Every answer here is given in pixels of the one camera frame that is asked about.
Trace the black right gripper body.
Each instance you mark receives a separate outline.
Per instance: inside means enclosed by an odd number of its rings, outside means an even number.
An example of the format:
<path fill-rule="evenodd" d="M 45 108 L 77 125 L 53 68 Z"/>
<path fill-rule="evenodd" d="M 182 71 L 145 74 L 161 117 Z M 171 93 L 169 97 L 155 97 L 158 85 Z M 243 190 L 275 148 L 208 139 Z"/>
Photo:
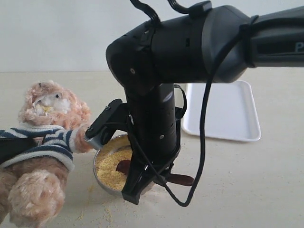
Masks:
<path fill-rule="evenodd" d="M 133 132 L 153 167 L 170 165 L 180 149 L 173 84 L 160 84 L 145 95 L 125 90 Z"/>

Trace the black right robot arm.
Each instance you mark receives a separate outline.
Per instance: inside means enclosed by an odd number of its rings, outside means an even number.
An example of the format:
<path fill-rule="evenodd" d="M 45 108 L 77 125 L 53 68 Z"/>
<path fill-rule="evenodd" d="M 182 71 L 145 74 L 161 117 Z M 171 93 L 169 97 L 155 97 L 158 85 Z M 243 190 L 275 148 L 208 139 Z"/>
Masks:
<path fill-rule="evenodd" d="M 213 83 L 236 81 L 247 68 L 302 67 L 304 9 L 249 17 L 209 1 L 185 16 L 147 21 L 113 41 L 106 60 L 127 100 L 126 128 L 133 156 L 123 198 L 138 204 L 157 180 L 165 186 L 180 150 L 181 111 L 174 104 L 178 83 L 205 83 L 199 122 L 199 168 L 185 202 L 189 205 L 205 162 L 205 116 Z"/>

